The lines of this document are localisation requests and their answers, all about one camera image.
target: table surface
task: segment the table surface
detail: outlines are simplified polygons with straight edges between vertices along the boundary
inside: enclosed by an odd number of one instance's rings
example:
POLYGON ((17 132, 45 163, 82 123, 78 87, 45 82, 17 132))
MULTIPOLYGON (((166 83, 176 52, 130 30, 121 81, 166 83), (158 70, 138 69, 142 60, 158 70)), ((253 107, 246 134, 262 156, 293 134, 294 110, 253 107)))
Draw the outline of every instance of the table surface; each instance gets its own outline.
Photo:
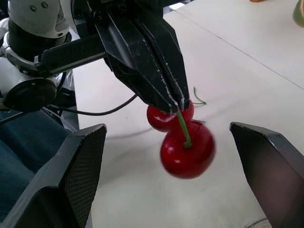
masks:
MULTIPOLYGON (((181 11, 194 12, 206 3, 196 0, 181 11)), ((108 129, 92 205, 94 227, 243 228, 265 216, 246 182, 229 131, 232 121, 280 132, 304 151, 303 89, 181 11, 165 19, 177 32, 191 98, 195 100, 192 88, 196 86, 198 96, 208 103, 195 109, 194 118, 207 121, 214 134, 214 162, 193 180, 167 174, 159 159, 165 134, 149 126, 147 105, 139 98, 109 116, 80 115, 81 128, 105 123, 108 129)), ((77 106, 82 111, 106 111, 133 95, 102 60, 75 69, 74 80, 77 106)))

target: cherry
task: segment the cherry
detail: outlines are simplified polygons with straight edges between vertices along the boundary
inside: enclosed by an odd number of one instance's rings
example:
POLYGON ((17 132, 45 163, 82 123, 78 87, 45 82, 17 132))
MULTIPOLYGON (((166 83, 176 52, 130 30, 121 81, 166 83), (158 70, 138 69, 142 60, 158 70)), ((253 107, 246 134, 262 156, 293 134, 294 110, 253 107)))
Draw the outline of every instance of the cherry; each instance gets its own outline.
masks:
POLYGON ((172 128, 161 146, 161 162, 171 175, 192 179, 200 176, 211 164, 215 144, 211 132, 202 123, 190 121, 186 126, 191 146, 185 147, 186 137, 182 128, 172 128))
MULTIPOLYGON (((185 111, 181 111, 181 114, 186 122, 190 121, 193 118, 194 106, 191 100, 190 100, 189 108, 185 111)), ((148 106, 147 118, 149 124, 154 129, 160 132, 168 132, 171 128, 180 125, 176 113, 174 114, 164 113, 163 111, 153 106, 148 106)))

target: cherry stem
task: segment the cherry stem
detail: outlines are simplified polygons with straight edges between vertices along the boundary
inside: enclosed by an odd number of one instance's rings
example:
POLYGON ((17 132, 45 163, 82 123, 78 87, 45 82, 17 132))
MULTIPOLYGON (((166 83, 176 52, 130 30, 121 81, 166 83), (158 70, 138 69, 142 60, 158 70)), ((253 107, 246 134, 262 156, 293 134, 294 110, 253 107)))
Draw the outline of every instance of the cherry stem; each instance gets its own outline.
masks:
POLYGON ((181 129, 186 137, 185 148, 190 148, 192 146, 191 137, 189 135, 188 128, 186 126, 184 117, 182 117, 180 110, 178 110, 178 112, 177 112, 177 118, 179 119, 181 129))
POLYGON ((194 103, 195 105, 206 105, 207 103, 206 102, 204 102, 203 100, 201 100, 198 96, 197 96, 197 88, 196 87, 193 87, 193 93, 194 93, 194 95, 195 95, 195 97, 196 97, 196 99, 198 99, 201 103, 194 103))

